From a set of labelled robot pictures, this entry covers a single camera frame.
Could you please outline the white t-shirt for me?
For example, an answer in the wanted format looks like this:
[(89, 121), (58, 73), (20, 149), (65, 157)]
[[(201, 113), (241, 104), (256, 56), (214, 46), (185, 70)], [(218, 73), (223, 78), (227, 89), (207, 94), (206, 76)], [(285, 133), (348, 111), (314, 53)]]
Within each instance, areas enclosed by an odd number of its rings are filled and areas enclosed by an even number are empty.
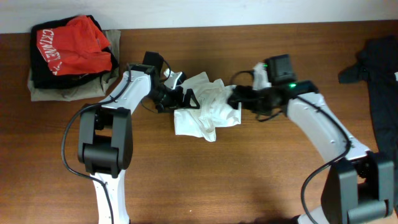
[(209, 81), (206, 72), (201, 72), (185, 80), (181, 87), (193, 90), (199, 109), (179, 109), (174, 111), (174, 128), (178, 136), (204, 138), (216, 141), (216, 128), (228, 128), (241, 124), (241, 106), (234, 109), (227, 104), (233, 85), (226, 86), (222, 79)]

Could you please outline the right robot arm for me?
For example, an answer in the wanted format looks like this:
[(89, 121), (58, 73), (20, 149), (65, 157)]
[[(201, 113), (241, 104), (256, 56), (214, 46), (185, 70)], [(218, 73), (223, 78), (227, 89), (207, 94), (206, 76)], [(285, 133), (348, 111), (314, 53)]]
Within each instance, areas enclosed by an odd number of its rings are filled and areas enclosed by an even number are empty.
[[(381, 152), (372, 152), (358, 141), (325, 103), (323, 95), (309, 80), (255, 90), (233, 88), (228, 104), (241, 106), (266, 120), (278, 110), (309, 138), (324, 164), (304, 181), (300, 199), (304, 214), (294, 223), (367, 223), (392, 215), (394, 210), (394, 163)], [(321, 204), (309, 210), (305, 190), (323, 170), (328, 176)]]

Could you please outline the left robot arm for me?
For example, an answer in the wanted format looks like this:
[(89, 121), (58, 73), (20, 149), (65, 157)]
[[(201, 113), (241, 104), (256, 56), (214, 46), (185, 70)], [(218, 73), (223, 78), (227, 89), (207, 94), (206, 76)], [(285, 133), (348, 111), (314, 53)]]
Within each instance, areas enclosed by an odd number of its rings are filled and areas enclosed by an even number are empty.
[(78, 160), (92, 179), (99, 223), (130, 223), (124, 179), (132, 160), (132, 114), (148, 97), (160, 113), (180, 108), (198, 109), (192, 89), (184, 90), (183, 72), (166, 69), (161, 80), (154, 65), (130, 65), (114, 90), (95, 108), (80, 115)]

